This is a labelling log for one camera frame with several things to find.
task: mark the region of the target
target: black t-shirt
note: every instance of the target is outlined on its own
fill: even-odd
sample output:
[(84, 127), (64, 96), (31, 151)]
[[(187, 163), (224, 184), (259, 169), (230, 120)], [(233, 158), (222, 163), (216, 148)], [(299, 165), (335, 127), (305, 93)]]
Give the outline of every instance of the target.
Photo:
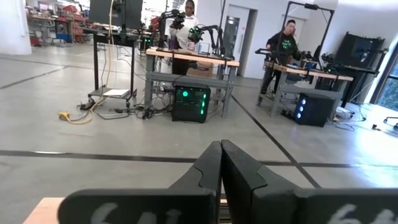
[[(267, 45), (271, 45), (271, 50), (276, 50), (276, 46), (278, 45), (280, 32), (273, 35), (268, 41)], [(279, 45), (279, 58), (283, 61), (287, 59), (289, 55), (292, 55), (294, 58), (297, 55), (297, 44), (296, 40), (292, 35), (285, 35), (282, 33), (281, 44)]]

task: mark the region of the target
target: person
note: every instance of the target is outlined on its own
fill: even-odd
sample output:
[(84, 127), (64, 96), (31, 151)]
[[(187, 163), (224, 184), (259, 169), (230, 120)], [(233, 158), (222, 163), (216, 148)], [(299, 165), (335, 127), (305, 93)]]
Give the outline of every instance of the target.
[[(174, 41), (174, 49), (188, 49), (187, 45), (189, 30), (199, 24), (198, 18), (195, 16), (195, 3), (187, 0), (185, 3), (185, 19), (182, 29), (175, 29), (173, 24), (170, 25), (170, 35), (174, 35), (177, 41)], [(190, 62), (184, 59), (174, 58), (172, 62), (172, 73), (176, 75), (186, 75)]]
[[(297, 58), (298, 48), (297, 48), (296, 41), (293, 37), (294, 31), (295, 31), (295, 25), (296, 25), (296, 22), (293, 19), (291, 19), (291, 20), (287, 21), (285, 29), (282, 31), (281, 43), (279, 45), (280, 54), (278, 56), (278, 60), (282, 65), (285, 65), (289, 61), (289, 58), (291, 56), (293, 56), (294, 58)], [(280, 32), (273, 35), (267, 41), (267, 45), (266, 45), (267, 50), (272, 50), (272, 51), (277, 50), (276, 47), (278, 46), (278, 43), (279, 43), (279, 37), (280, 37)], [(281, 72), (278, 70), (274, 70), (273, 73), (274, 73), (274, 76), (276, 77), (275, 86), (274, 86), (274, 94), (275, 94), (278, 89)], [(272, 78), (265, 80), (265, 82), (263, 83), (262, 88), (261, 88), (261, 93), (266, 94), (267, 88), (271, 81), (272, 81)]]

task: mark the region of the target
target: computer tower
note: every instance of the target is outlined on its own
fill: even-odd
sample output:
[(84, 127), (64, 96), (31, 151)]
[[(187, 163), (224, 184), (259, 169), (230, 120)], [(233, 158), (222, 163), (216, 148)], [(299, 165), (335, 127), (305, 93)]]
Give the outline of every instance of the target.
[(174, 91), (173, 121), (204, 123), (211, 89), (207, 85), (177, 82)]
[(323, 95), (301, 93), (294, 120), (300, 125), (324, 127), (332, 109), (334, 100)]

